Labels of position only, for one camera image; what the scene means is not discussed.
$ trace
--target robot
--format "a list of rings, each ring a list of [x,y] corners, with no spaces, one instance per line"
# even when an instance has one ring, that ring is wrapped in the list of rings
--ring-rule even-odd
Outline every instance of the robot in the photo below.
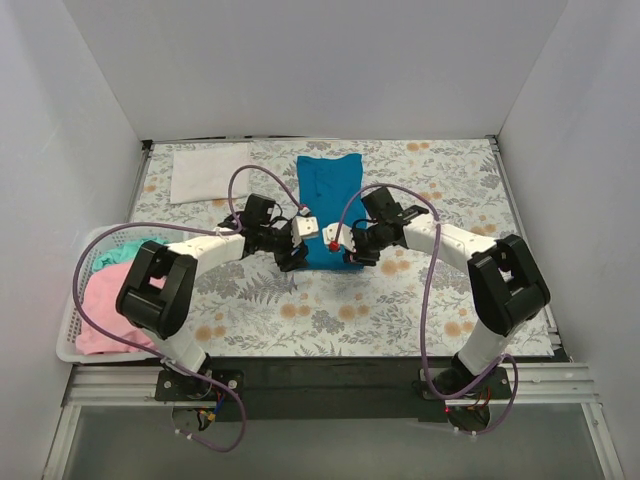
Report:
[[[387,188],[378,188],[361,201],[370,217],[367,228],[342,226],[337,239],[338,224],[322,232],[331,251],[344,248],[344,262],[374,266],[380,252],[390,246],[426,253],[433,250],[437,222],[428,209],[416,205],[403,209]],[[118,313],[143,329],[158,350],[177,364],[201,374],[210,373],[214,360],[184,328],[195,279],[218,265],[258,251],[273,253],[283,272],[304,268],[308,253],[305,240],[321,233],[308,209],[284,226],[273,226],[274,206],[273,199],[252,194],[245,209],[238,212],[243,227],[239,233],[230,234],[237,230],[232,215],[219,225],[218,235],[168,245],[145,243],[118,295]],[[433,380],[440,393],[450,394],[473,382],[504,352],[524,322],[549,303],[550,293],[526,242],[519,236],[496,240],[453,225],[440,227],[438,258],[468,273],[479,317],[450,368]],[[164,286],[151,285],[152,277],[165,277]]]

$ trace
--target pink cloth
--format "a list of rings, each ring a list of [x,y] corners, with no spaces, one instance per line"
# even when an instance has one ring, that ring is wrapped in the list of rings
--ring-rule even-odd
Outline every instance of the pink cloth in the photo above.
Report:
[[[87,282],[87,288],[84,290],[82,307],[89,318],[105,330],[146,347],[153,347],[149,337],[116,312],[116,298],[132,263],[111,265],[91,275]],[[164,284],[164,279],[151,279],[151,284],[161,287]],[[84,320],[82,321],[82,332],[76,338],[76,348],[84,355],[140,351],[105,337]]]

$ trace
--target metal frame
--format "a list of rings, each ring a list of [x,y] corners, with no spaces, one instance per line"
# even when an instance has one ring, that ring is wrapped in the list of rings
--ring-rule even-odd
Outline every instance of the metal frame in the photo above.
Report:
[[[282,140],[285,137],[272,138],[273,140]],[[520,230],[522,236],[526,239],[526,234],[522,225],[519,212],[517,210],[511,186],[507,179],[504,164],[500,156],[500,150],[495,136],[487,136],[487,140],[491,144],[493,155],[497,161],[499,172],[505,185],[507,198],[516,221],[517,227]],[[229,141],[251,141],[252,137],[236,137],[236,138],[221,138],[221,139],[195,139],[173,142],[156,142],[156,143],[196,143],[196,142],[229,142]],[[141,165],[138,170],[136,179],[136,188],[134,195],[130,202],[129,218],[135,206],[137,195],[144,183],[145,172],[148,168],[150,154],[153,150],[153,144],[151,148],[145,148],[142,154]],[[552,335],[557,336],[557,326],[553,318],[553,314],[549,308],[545,309],[545,313],[549,322],[549,331]],[[556,345],[559,344],[559,337],[556,339]],[[419,369],[419,360],[415,358],[396,358],[392,363],[405,362],[409,366],[408,374],[415,375]],[[620,466],[618,457],[616,455],[609,431],[606,426],[605,419],[602,415],[602,406],[598,402],[598,394],[595,389],[593,380],[590,377],[589,369],[586,364],[569,363],[569,362],[557,362],[544,361],[540,359],[518,359],[519,373],[520,373],[520,388],[518,390],[518,396],[515,400],[517,404],[560,404],[560,403],[573,403],[581,404],[591,438],[595,446],[598,459],[600,461],[605,478],[624,478],[622,468]],[[304,375],[300,378],[315,378],[313,375],[314,366],[318,366],[318,362],[331,362],[331,359],[270,359],[270,358],[258,358],[258,357],[243,357],[235,359],[231,357],[222,357],[220,361],[225,362],[228,366],[234,365],[238,362],[244,362],[245,367],[247,365],[254,365],[258,367],[256,371],[268,370],[264,367],[271,365],[275,362],[282,362],[287,365],[299,365],[300,368],[311,368],[310,377]],[[369,361],[375,362],[373,359],[355,359],[353,363]],[[350,360],[340,359],[339,364],[348,364]],[[448,363],[445,359],[434,359],[432,362],[434,367],[443,366]],[[397,374],[398,365],[395,365],[396,370],[390,367],[390,373]],[[513,368],[505,366],[510,381],[513,381]],[[64,474],[64,469],[69,457],[73,438],[78,426],[78,420],[82,408],[85,406],[149,406],[149,407],[167,407],[167,406],[191,406],[190,403],[184,402],[167,402],[161,403],[153,400],[157,375],[161,367],[157,365],[150,366],[76,366],[72,372],[67,394],[64,399],[64,407],[58,429],[52,444],[52,448],[49,454],[46,468],[44,470],[44,479],[60,479]],[[406,381],[406,378],[401,378],[399,381]],[[367,388],[379,388],[374,383],[364,383],[360,386],[352,384],[348,385],[349,388],[343,390],[366,390]],[[309,386],[298,385],[300,391],[311,390],[308,398],[313,396],[313,387],[309,389]],[[245,398],[250,396],[249,392],[245,392]],[[423,401],[422,405],[427,405],[429,402]],[[448,401],[448,405],[456,405],[466,403],[465,401],[455,400]],[[492,401],[495,404],[504,404],[506,400]],[[255,411],[250,410],[251,418],[256,418]]]

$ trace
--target white panel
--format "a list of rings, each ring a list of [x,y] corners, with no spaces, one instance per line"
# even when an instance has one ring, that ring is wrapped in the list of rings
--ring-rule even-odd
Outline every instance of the white panel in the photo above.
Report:
[[[136,133],[496,133],[565,1],[65,0]]]
[[[123,219],[139,143],[61,0],[0,1],[0,478],[41,478],[55,343],[89,229]]]
[[[640,3],[570,0],[500,135],[562,339],[640,478]]]

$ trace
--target green cloth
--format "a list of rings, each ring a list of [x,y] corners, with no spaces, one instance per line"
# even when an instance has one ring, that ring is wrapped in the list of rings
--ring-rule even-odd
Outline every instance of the green cloth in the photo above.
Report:
[[[152,240],[160,245],[169,243],[168,240],[160,237],[147,237],[135,242],[127,242],[121,247],[114,248],[113,250],[107,250],[93,261],[91,265],[91,273],[96,273],[109,265],[116,265],[118,263],[126,263],[133,260],[138,254],[138,250],[144,242]]]

